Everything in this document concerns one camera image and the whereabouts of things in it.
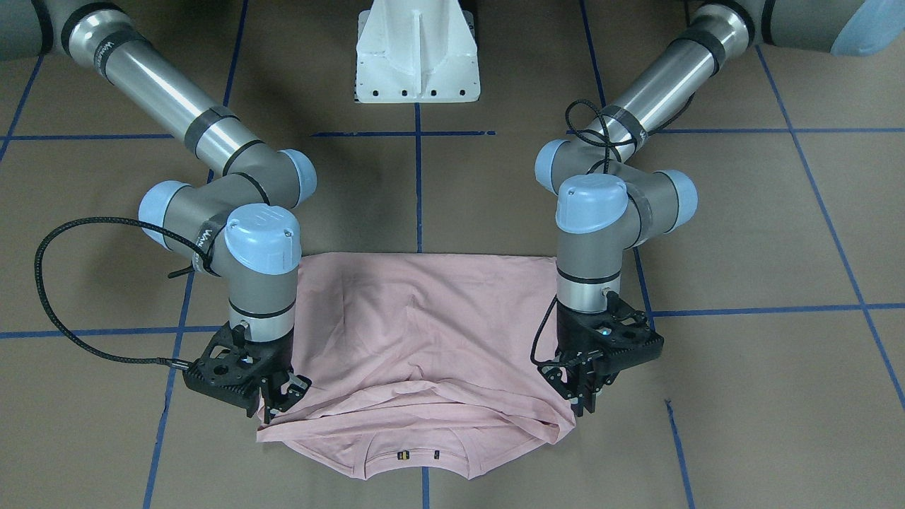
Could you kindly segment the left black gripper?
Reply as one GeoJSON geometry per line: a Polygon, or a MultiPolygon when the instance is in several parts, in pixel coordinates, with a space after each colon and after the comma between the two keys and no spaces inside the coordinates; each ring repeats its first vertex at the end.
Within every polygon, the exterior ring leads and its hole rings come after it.
{"type": "Polygon", "coordinates": [[[539,362],[539,373],[556,393],[569,397],[576,418],[594,413],[597,396],[621,371],[656,360],[665,338],[648,316],[625,303],[618,293],[605,294],[607,308],[596,313],[572,310],[553,298],[539,330],[556,315],[554,358],[539,362]]]}

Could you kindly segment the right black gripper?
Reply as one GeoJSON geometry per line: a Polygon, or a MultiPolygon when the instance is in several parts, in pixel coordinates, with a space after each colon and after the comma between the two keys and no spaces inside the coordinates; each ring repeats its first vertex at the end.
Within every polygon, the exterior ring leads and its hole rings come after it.
{"type": "Polygon", "coordinates": [[[188,389],[244,409],[252,418],[263,402],[263,425],[299,403],[311,379],[291,366],[294,329],[272,341],[251,341],[251,328],[229,323],[183,373],[188,389]]]}

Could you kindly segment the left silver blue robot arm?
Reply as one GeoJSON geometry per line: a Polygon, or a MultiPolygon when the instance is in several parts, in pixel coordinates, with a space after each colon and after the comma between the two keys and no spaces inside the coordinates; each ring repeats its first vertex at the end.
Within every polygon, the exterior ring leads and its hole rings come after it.
{"type": "Polygon", "coordinates": [[[663,341],[648,317],[621,299],[623,253],[669,234],[697,211],[691,178],[628,164],[675,122],[697,90],[752,45],[869,56],[903,32],[901,1],[705,1],[688,26],[582,129],[547,143],[537,182],[556,195],[559,229],[553,358],[539,373],[576,416],[622,371],[656,360],[663,341]]]}

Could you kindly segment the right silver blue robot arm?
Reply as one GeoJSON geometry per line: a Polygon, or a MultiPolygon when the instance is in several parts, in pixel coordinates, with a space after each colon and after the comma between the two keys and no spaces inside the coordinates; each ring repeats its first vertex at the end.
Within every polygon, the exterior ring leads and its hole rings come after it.
{"type": "Polygon", "coordinates": [[[275,151],[229,107],[177,70],[110,1],[4,1],[2,59],[63,54],[94,70],[216,172],[201,187],[168,180],[152,187],[137,219],[86,217],[39,244],[33,270],[49,321],[105,360],[177,368],[185,386],[258,415],[263,425],[299,403],[311,381],[295,373],[300,224],[292,209],[313,194],[317,175],[300,151],[275,151]],[[195,361],[132,358],[97,350],[58,318],[43,283],[43,257],[62,233],[88,223],[141,228],[189,260],[173,277],[201,273],[228,281],[229,317],[195,361]]]}

